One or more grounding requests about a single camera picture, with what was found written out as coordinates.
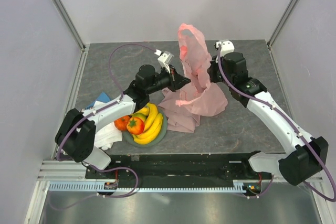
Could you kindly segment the pink plastic bag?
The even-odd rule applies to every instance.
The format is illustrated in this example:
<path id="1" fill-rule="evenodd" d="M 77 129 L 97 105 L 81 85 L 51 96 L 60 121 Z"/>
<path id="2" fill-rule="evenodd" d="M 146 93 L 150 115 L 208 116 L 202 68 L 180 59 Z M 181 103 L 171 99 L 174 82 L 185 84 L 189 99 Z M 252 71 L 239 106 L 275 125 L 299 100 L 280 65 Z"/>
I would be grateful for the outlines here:
<path id="1" fill-rule="evenodd" d="M 180 89 L 175 104 L 201 116 L 220 114 L 228 101 L 221 88 L 211 82 L 207 72 L 212 57 L 203 33 L 193 25 L 183 23 L 178 29 L 178 43 L 184 76 L 191 82 Z"/>

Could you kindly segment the red-yellow apple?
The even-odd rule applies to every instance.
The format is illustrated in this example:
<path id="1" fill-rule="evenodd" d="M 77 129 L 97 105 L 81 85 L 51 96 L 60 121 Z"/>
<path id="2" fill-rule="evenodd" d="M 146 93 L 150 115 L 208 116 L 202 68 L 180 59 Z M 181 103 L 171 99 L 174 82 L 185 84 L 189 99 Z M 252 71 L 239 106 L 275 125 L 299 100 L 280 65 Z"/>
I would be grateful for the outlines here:
<path id="1" fill-rule="evenodd" d="M 127 130 L 131 134 L 139 135 L 144 131 L 145 124 L 144 122 L 138 117 L 132 117 L 129 119 L 127 124 Z"/>

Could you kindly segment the orange tangerine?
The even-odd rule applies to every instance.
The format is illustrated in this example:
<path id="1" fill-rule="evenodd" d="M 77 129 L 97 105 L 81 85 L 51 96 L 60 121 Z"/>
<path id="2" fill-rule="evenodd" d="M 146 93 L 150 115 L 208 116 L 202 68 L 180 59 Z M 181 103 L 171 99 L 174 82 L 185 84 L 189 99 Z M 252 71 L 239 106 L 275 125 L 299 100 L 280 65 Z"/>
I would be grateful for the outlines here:
<path id="1" fill-rule="evenodd" d="M 129 122 L 129 119 L 131 117 L 129 115 L 125 115 L 121 118 L 118 118 L 117 120 L 114 121 L 114 125 L 115 127 L 119 130 L 119 131 L 126 131 L 127 130 L 127 125 Z"/>

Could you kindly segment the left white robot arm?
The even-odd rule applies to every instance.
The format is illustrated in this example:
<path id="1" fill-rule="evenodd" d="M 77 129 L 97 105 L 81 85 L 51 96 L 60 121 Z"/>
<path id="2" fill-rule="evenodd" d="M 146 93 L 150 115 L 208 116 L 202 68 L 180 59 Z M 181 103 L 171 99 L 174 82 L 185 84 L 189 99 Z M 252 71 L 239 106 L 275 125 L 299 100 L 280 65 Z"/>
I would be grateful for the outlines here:
<path id="1" fill-rule="evenodd" d="M 156 72 L 152 65 L 142 65 L 135 79 L 121 95 L 108 103 L 80 112 L 67 112 L 56 136 L 59 151 L 65 151 L 75 162 L 85 162 L 97 169 L 103 178 L 111 178 L 115 165 L 103 150 L 95 147 L 96 133 L 115 120 L 143 108 L 149 95 L 168 88 L 177 91 L 190 83 L 190 79 L 178 74 L 173 66 Z"/>

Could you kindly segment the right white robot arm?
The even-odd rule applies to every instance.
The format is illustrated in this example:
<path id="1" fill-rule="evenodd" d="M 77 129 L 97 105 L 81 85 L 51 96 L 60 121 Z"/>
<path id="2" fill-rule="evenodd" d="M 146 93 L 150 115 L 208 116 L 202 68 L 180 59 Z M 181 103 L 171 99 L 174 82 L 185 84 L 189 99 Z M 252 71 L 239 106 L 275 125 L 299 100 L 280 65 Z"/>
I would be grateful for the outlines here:
<path id="1" fill-rule="evenodd" d="M 259 172 L 271 173 L 297 186 L 322 170 L 328 142 L 299 127 L 274 101 L 267 88 L 249 76 L 243 54 L 230 52 L 220 58 L 213 56 L 207 72 L 211 82 L 225 83 L 233 98 L 257 116 L 284 149 L 282 154 L 252 152 L 248 161 L 240 166 L 245 178 L 254 178 Z"/>

